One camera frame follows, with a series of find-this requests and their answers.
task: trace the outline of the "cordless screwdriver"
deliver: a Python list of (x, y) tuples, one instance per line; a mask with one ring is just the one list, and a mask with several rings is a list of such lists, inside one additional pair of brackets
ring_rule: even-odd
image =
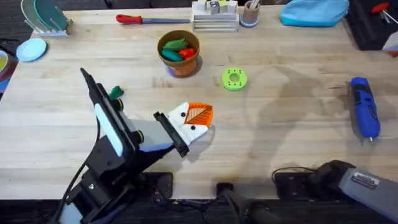
[(373, 139), (378, 137), (380, 133), (380, 122), (377, 117), (371, 87), (366, 78), (356, 77), (351, 80), (351, 89), (359, 130), (373, 144)]

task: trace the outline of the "sticker label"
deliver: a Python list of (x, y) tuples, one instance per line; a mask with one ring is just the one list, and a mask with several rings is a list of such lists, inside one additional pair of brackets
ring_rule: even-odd
[(376, 179), (374, 177), (370, 177), (368, 175), (362, 174), (360, 172), (355, 172), (352, 177), (351, 180), (353, 182), (356, 182), (358, 184), (361, 184), (364, 187), (367, 187), (371, 190), (376, 189), (376, 187), (379, 185), (380, 180)]

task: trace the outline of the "green ring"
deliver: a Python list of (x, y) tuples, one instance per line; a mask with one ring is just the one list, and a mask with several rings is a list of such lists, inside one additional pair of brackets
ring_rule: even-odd
[[(236, 81), (231, 80), (231, 75), (235, 74), (238, 78)], [(248, 82), (248, 76), (240, 68), (227, 68), (224, 70), (221, 79), (224, 87), (229, 91), (238, 91), (244, 88)]]

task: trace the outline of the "orange triangle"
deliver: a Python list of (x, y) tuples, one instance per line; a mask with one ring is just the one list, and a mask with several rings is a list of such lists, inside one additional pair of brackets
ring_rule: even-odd
[(206, 125), (208, 128), (213, 119), (213, 107), (205, 103), (189, 103), (184, 124)]

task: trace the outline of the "red tomato toy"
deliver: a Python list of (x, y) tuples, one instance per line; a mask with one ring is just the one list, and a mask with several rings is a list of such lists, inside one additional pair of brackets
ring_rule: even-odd
[(192, 56), (194, 56), (195, 49), (193, 49), (193, 48), (182, 49), (179, 51), (179, 53), (184, 60), (188, 60), (188, 59), (192, 58)]

